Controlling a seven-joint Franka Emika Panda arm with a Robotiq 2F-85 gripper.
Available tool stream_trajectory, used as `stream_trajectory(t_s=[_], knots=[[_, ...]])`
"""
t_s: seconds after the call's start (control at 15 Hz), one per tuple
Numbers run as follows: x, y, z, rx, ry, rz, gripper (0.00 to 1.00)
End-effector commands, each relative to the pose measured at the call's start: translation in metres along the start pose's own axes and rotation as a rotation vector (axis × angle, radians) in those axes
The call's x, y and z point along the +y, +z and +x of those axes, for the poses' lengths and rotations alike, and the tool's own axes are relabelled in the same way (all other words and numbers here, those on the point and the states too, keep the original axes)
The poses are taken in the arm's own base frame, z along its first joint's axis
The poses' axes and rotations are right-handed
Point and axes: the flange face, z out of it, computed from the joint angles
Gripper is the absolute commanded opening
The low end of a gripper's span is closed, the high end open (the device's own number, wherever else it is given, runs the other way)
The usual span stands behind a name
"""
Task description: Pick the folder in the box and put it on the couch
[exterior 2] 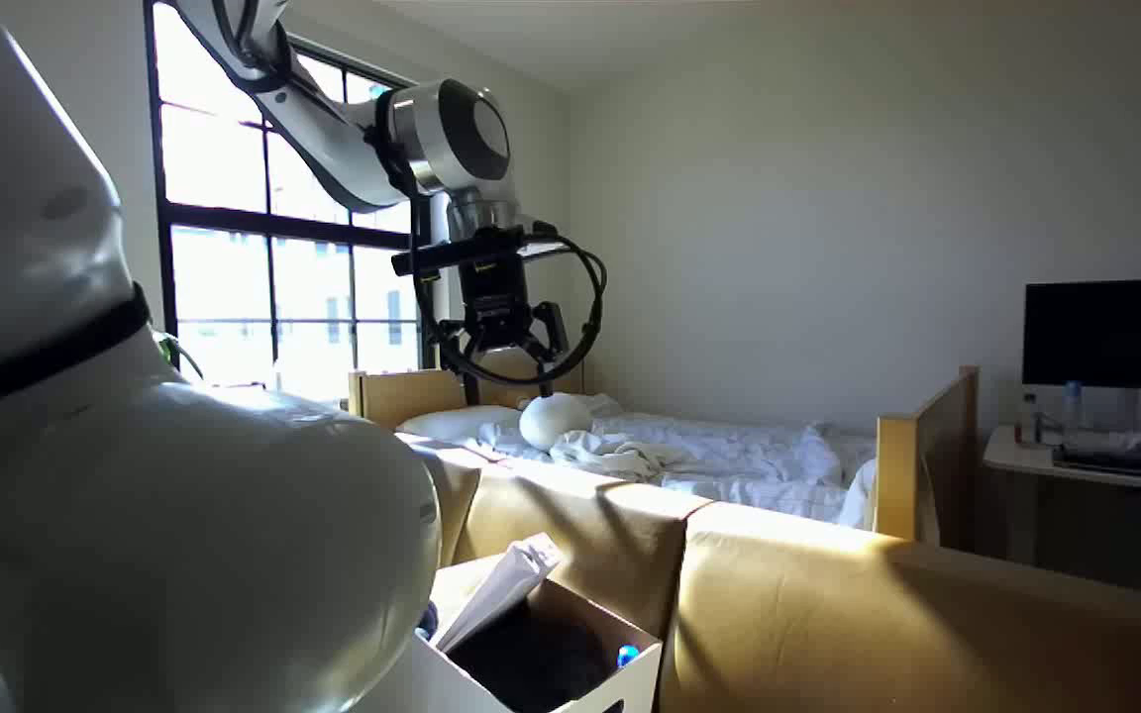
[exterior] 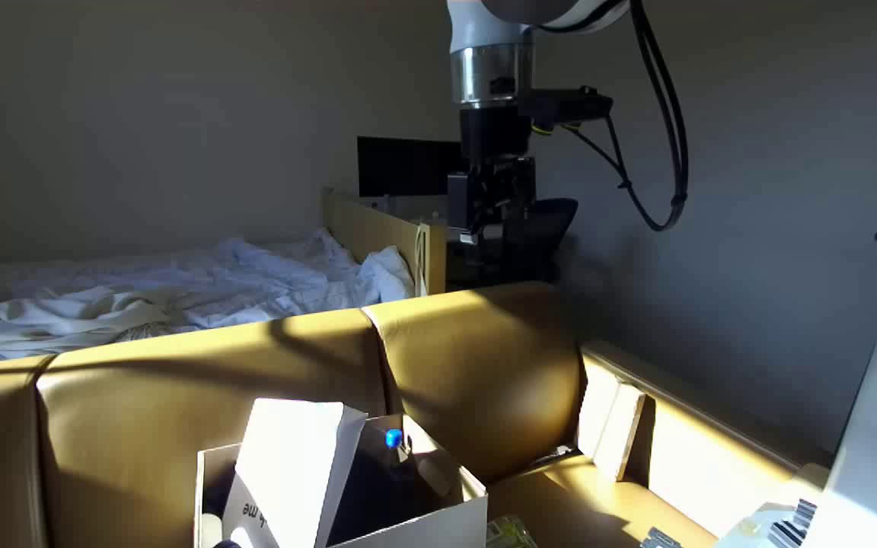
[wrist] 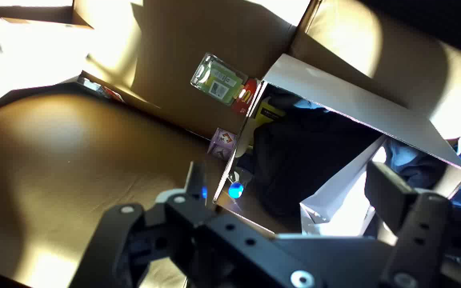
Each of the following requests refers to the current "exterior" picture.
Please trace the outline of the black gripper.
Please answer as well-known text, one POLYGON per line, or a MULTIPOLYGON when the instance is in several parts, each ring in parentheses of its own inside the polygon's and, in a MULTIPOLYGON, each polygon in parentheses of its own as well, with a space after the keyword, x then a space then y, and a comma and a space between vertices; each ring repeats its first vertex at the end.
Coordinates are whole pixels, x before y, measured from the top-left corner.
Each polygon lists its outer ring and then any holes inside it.
POLYGON ((469 233, 519 217, 535 196, 529 118, 519 106, 464 109, 464 224, 469 233))

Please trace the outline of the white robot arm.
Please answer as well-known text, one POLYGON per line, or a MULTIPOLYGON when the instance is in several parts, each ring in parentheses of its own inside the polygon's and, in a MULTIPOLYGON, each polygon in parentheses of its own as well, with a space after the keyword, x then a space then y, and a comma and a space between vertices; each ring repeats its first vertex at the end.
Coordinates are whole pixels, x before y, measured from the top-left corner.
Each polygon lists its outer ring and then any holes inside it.
POLYGON ((631 0, 446 0, 464 175, 450 179, 448 219, 465 233, 503 227, 533 196, 529 132, 606 118, 594 89, 535 89, 533 35, 614 25, 631 0))

